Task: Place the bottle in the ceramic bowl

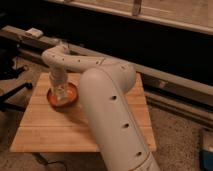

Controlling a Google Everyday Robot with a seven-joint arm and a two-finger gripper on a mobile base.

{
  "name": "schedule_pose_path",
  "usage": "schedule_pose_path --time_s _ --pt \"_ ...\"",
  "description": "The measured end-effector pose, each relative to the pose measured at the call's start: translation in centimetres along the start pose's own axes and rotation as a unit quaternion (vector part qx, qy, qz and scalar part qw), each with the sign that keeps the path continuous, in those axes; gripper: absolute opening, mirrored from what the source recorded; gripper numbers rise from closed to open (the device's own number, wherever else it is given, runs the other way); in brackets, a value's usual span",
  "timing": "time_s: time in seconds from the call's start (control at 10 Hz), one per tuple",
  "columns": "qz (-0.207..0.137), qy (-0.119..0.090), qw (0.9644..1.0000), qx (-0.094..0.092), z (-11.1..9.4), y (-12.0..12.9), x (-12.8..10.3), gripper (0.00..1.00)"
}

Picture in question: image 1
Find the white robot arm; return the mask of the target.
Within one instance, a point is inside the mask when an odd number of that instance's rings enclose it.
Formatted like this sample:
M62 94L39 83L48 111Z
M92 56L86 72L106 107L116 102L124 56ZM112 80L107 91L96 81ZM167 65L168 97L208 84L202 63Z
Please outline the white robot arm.
M118 58L71 55L57 45L42 53L54 86L67 84L67 72L81 74L79 101L108 171L160 171L127 103L136 81L134 66Z

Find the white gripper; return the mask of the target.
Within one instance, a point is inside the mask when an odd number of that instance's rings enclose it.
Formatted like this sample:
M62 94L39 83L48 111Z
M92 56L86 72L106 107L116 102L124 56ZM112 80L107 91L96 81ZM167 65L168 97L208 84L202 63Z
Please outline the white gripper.
M66 86L68 83L68 75L64 69L61 68L51 68L49 79L51 83L51 93L52 96L56 96L56 88L59 86L63 86L64 96L68 96L68 87Z

